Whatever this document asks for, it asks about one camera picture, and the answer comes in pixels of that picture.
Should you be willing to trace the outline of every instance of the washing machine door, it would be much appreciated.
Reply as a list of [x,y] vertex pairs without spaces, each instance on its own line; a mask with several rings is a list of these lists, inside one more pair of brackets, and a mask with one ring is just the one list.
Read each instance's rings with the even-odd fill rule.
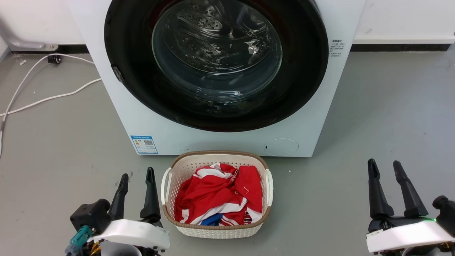
[[105,44],[115,75],[143,104],[218,132],[263,128],[299,110],[329,54],[309,0],[113,0]]

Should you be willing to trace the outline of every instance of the power cord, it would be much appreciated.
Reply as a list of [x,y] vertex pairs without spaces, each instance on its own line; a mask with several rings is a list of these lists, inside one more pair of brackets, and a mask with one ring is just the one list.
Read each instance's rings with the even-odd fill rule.
[[11,101],[10,103],[8,104],[8,107],[6,108],[6,111],[4,114],[0,114],[0,117],[3,116],[3,120],[1,122],[1,125],[0,125],[0,157],[1,157],[1,152],[2,152],[2,140],[3,140],[3,130],[5,129],[5,123],[6,123],[6,116],[8,114],[12,114],[12,113],[16,113],[16,112],[19,112],[21,110],[24,110],[26,108],[30,108],[32,106],[35,106],[39,103],[42,103],[42,102],[45,102],[45,101],[48,101],[48,100],[51,100],[51,99],[55,99],[55,98],[60,98],[60,97],[64,97],[64,96],[69,96],[69,95],[73,95],[75,93],[78,93],[79,91],[81,91],[82,89],[84,89],[85,87],[97,82],[97,81],[100,81],[101,78],[98,78],[96,80],[93,80],[87,84],[85,84],[84,86],[82,86],[81,88],[77,89],[76,91],[74,92],[70,92],[70,93],[66,93],[66,94],[61,94],[61,95],[57,95],[57,96],[53,96],[53,97],[49,97],[49,98],[46,98],[46,99],[43,99],[43,100],[40,100],[40,101],[37,101],[35,103],[32,103],[30,105],[27,105],[25,107],[22,107],[22,108],[19,108],[19,109],[16,109],[16,110],[13,110],[13,111],[10,111],[10,108],[11,108],[11,105],[13,104],[14,100],[16,99],[17,97],[17,93],[20,89],[20,87],[22,86],[22,84],[24,83],[24,81],[26,80],[26,78],[28,77],[28,75],[30,74],[30,72],[35,68],[36,65],[38,65],[38,63],[40,63],[42,60],[44,59],[47,59],[48,56],[52,56],[52,55],[59,55],[59,56],[66,56],[66,57],[70,57],[70,58],[73,58],[73,59],[78,59],[78,60],[81,60],[81,61],[86,61],[88,63],[91,63],[91,64],[95,64],[94,62],[92,61],[88,61],[86,59],[83,59],[83,58],[79,58],[79,57],[75,57],[75,56],[71,56],[71,55],[66,55],[66,54],[60,54],[60,53],[52,53],[52,54],[49,54],[47,56],[44,56],[42,57],[37,63],[35,63],[33,65],[33,67],[31,67],[31,69],[27,72],[27,74],[25,75],[24,79],[22,79],[22,82],[20,82],[19,86],[17,87],[16,89],[16,92],[14,93],[13,97],[11,98]]
[[406,256],[414,247],[408,247],[406,248],[402,253],[401,256]]

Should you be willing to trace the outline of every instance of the laundry basket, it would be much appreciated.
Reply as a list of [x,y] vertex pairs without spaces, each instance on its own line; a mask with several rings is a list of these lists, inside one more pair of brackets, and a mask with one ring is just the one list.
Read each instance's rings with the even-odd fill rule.
[[[241,165],[254,165],[258,169],[263,192],[263,216],[259,221],[238,226],[202,226],[184,224],[174,220],[175,197],[182,183],[189,179],[197,168],[214,163],[230,164],[236,168]],[[187,236],[217,239],[252,236],[261,228],[263,222],[270,214],[272,200],[273,179],[267,164],[261,157],[245,152],[195,151],[182,154],[166,170],[161,182],[161,203],[163,204],[164,215],[180,232]]]

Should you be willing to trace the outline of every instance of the teal connector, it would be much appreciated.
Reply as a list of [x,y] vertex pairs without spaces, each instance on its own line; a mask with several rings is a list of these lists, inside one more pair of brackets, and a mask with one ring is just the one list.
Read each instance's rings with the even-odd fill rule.
[[82,226],[81,229],[71,238],[70,245],[65,249],[65,254],[67,256],[77,256],[80,254],[82,256],[82,247],[93,235],[89,226]]

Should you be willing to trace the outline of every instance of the white wall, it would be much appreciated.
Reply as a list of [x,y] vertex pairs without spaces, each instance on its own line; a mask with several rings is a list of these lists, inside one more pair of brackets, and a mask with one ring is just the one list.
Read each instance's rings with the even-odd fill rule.
[[354,43],[454,43],[455,0],[367,0]]
[[[84,43],[65,0],[0,0],[0,18],[25,40]],[[367,0],[354,42],[453,43],[454,32],[455,0]]]
[[84,44],[65,0],[0,0],[0,19],[24,40]]

